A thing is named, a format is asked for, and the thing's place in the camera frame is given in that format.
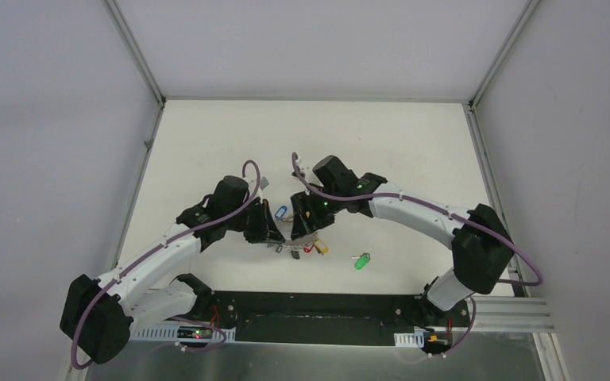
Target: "white table surface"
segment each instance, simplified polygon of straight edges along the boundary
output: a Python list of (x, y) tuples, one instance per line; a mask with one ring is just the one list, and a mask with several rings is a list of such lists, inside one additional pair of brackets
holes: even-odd
[[(119, 263), (142, 252), (223, 176), (241, 176), (246, 159), (256, 160), (270, 182), (264, 196), (272, 212), (290, 206), (289, 197), (303, 189), (290, 176), (293, 151), (310, 167), (334, 154), (358, 176), (374, 172), (449, 205), (488, 201), (458, 104), (169, 101)], [(453, 263), (429, 237), (360, 214), (337, 214), (319, 236), (328, 254), (301, 252), (294, 260), (287, 250), (278, 254), (228, 232), (156, 287), (191, 272), (215, 290), (414, 294)], [(358, 271), (350, 257), (363, 252), (371, 261)], [(498, 285), (493, 294), (512, 290)]]

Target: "yellow key tag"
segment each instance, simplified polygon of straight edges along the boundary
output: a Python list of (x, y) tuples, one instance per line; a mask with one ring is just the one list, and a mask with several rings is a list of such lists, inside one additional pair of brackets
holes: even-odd
[(321, 255), (324, 255), (328, 252), (328, 246), (326, 246), (326, 244), (322, 240), (315, 241), (315, 248), (317, 248), (317, 251)]

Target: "gray wall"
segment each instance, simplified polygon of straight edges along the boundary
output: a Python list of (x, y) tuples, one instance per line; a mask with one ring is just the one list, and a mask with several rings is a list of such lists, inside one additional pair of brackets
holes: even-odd
[(479, 123), (572, 378), (610, 378), (610, 2), (543, 2)]
[(0, 1), (0, 379), (55, 379), (68, 284), (106, 265), (156, 103), (102, 3)]
[(119, 2), (168, 97), (462, 100), (525, 1)]

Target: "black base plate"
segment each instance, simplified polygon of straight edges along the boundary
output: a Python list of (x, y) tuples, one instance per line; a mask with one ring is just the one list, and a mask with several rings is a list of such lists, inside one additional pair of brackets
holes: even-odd
[[(409, 321), (423, 321), (419, 295), (212, 291), (200, 298), (209, 309), (184, 317), (209, 321), (215, 306), (221, 328), (237, 328), (236, 341), (393, 346), (394, 333), (412, 333)], [(446, 326), (448, 319), (453, 327), (468, 326), (466, 302), (431, 324)]]

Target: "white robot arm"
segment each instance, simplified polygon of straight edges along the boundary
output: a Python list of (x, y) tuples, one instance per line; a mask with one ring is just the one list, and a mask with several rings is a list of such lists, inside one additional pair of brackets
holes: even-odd
[[(334, 215), (347, 210), (406, 225), (452, 251), (454, 266), (426, 287), (426, 297), (421, 299), (425, 311), (450, 310), (474, 292), (489, 294), (514, 255), (499, 241), (498, 237), (508, 241), (510, 237), (489, 206), (480, 204), (468, 210), (416, 198), (382, 176), (366, 173), (358, 178), (336, 156), (328, 156), (312, 168), (319, 186), (305, 181), (305, 170), (298, 162), (294, 154), (293, 175), (309, 194), (291, 197), (300, 216), (295, 219), (292, 239), (333, 224)], [(482, 226), (497, 237), (470, 225)]]
[[(328, 156), (313, 168), (321, 186), (306, 183), (295, 159), (293, 165), (294, 175), (310, 192), (291, 197), (292, 240), (332, 225), (334, 215), (347, 210), (406, 225), (452, 250), (454, 266), (427, 285), (417, 301), (424, 326), (430, 325), (431, 317), (451, 310), (473, 292), (489, 294), (513, 256), (513, 251), (497, 239), (467, 223), (475, 221), (508, 239), (489, 206), (467, 210), (417, 199), (379, 175), (356, 177), (336, 156)], [(94, 362), (103, 364), (142, 329), (191, 310), (206, 309), (197, 305), (203, 302), (190, 283), (175, 279), (162, 290), (149, 288), (177, 265), (221, 240), (227, 230), (243, 232), (249, 243), (284, 243), (267, 200), (255, 198), (258, 185), (247, 198), (248, 189), (244, 179), (226, 176), (213, 194), (182, 212), (176, 223), (153, 242), (153, 248), (97, 279), (81, 275), (74, 280), (60, 323), (62, 331)]]

